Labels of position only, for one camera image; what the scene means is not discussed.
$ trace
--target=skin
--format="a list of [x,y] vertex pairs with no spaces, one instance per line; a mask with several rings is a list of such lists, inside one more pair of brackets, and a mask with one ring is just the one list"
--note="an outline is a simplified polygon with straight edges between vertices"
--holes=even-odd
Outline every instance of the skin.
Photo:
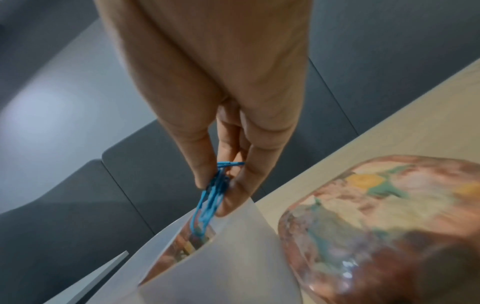
[[[96,0],[138,91],[173,137],[195,183],[232,168],[225,216],[265,180],[304,99],[311,0]],[[215,155],[209,125],[216,119]]]

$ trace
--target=light wood surface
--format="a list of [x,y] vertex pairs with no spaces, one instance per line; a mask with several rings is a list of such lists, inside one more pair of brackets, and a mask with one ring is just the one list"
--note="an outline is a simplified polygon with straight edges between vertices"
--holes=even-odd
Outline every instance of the light wood surface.
[[[264,197],[256,205],[267,222],[277,230],[280,216],[297,200],[359,162],[392,154],[457,158],[480,163],[480,60]],[[480,280],[471,281],[429,303],[478,303],[480,292],[472,294],[480,289],[478,287]],[[305,293],[303,302],[313,304]]]

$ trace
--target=blue paper clip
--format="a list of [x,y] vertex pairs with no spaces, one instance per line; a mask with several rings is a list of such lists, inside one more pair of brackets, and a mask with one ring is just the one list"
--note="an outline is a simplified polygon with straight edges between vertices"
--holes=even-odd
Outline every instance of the blue paper clip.
[[[244,162],[218,162],[218,172],[211,180],[210,185],[201,193],[200,201],[196,207],[195,213],[190,221],[190,230],[198,237],[205,235],[207,226],[211,219],[215,216],[215,212],[219,208],[224,199],[224,193],[229,187],[230,178],[225,175],[225,168],[233,166],[242,166]],[[195,228],[195,219],[198,215],[198,228]]]

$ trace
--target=yellow patch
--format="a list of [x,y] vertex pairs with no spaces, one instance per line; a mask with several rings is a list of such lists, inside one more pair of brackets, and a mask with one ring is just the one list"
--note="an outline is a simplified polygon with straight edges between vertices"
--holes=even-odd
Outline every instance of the yellow patch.
[[464,184],[457,187],[453,192],[461,196],[480,199],[480,183],[471,182],[468,184]]
[[354,174],[345,179],[351,186],[360,189],[370,189],[382,184],[385,179],[376,174]]

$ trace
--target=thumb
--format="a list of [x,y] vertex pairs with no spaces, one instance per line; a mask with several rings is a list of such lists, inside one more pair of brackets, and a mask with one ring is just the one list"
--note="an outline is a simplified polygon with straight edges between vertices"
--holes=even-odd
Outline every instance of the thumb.
[[205,189],[217,173],[217,156],[208,129],[170,133],[193,172],[195,185]]

